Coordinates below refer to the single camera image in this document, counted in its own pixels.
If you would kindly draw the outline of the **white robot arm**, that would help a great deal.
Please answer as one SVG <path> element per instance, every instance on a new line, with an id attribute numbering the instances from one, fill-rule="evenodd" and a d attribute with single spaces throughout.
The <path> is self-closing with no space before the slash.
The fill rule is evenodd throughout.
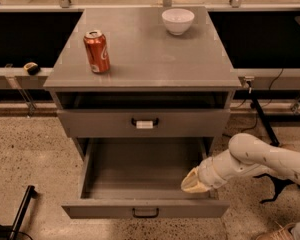
<path id="1" fill-rule="evenodd" d="M 266 171 L 300 185 L 300 152 L 271 146 L 253 135 L 240 133 L 229 140 L 227 150 L 194 167 L 183 179 L 181 189 L 187 193 L 208 192 L 231 178 L 258 176 Z"/>

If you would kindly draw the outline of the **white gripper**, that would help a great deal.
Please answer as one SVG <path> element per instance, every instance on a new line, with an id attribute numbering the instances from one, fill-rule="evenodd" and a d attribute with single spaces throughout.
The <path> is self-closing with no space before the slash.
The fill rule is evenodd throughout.
<path id="1" fill-rule="evenodd" d="M 187 174 L 182 180 L 181 189 L 186 193 L 204 193 L 212 188 L 217 189 L 225 183 L 226 181 L 214 168 L 213 158 L 209 157 L 200 163 L 198 169 L 193 168 Z"/>

